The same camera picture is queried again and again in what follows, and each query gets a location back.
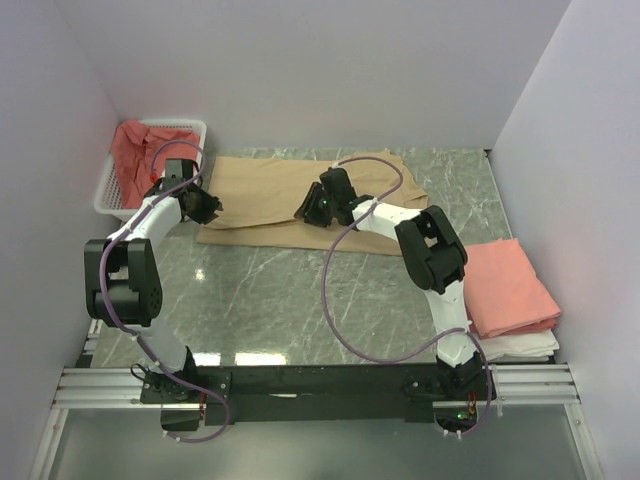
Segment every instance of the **pink folded towel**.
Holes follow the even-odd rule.
[[[466,247],[464,301],[481,338],[556,326],[561,310],[517,239]]]

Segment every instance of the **white folded cloth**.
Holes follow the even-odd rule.
[[[547,357],[553,355],[553,351],[560,348],[551,330],[486,338],[480,340],[480,345],[487,356],[487,360],[495,360],[503,355],[512,357]]]

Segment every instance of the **folded towel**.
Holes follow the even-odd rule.
[[[487,360],[508,355],[510,357],[548,357],[560,345],[551,330],[523,335],[503,335],[480,340]]]
[[[481,338],[541,331],[561,310],[517,239],[466,247],[464,300]]]

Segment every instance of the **black metal base plate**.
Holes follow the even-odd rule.
[[[224,396],[232,422],[403,418],[433,422],[434,401],[487,398],[484,370],[455,394],[445,394],[436,364],[199,367],[199,384]],[[152,388],[142,403],[176,403]],[[219,425],[224,409],[207,398],[207,425]]]

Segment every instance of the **white wall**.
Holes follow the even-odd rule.
[[[640,4],[573,0],[492,154],[608,478],[640,471]]]
[[[56,0],[121,117],[226,146],[493,147],[569,0]]]
[[[0,5],[0,476],[25,478],[88,328],[82,249],[116,114],[49,0]]]

